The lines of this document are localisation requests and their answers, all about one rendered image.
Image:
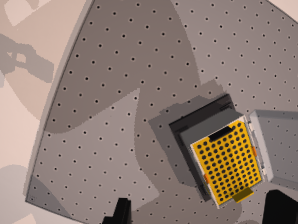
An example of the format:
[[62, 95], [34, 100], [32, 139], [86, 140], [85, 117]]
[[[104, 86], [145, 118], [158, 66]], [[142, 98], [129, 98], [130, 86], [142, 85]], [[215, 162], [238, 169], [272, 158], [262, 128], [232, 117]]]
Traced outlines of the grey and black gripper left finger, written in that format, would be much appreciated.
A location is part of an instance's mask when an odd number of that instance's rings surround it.
[[118, 198], [113, 217], [105, 216], [102, 224], [132, 224], [131, 200]]

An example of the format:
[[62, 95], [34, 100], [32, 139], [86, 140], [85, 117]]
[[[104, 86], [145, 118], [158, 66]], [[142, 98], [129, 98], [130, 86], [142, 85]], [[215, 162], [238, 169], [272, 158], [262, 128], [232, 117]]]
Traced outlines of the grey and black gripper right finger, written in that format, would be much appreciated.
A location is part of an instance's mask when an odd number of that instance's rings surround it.
[[266, 194], [262, 224], [298, 224], [298, 202], [278, 189]]

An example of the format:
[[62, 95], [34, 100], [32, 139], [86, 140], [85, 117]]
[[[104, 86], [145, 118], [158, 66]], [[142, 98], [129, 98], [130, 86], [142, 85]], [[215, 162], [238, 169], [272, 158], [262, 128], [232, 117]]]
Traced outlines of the grey flat base plate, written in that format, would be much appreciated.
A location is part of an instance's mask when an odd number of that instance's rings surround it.
[[102, 224], [262, 224], [267, 182], [217, 209], [168, 124], [230, 94], [235, 110], [298, 111], [298, 22], [269, 0], [92, 0], [58, 81], [25, 202]]

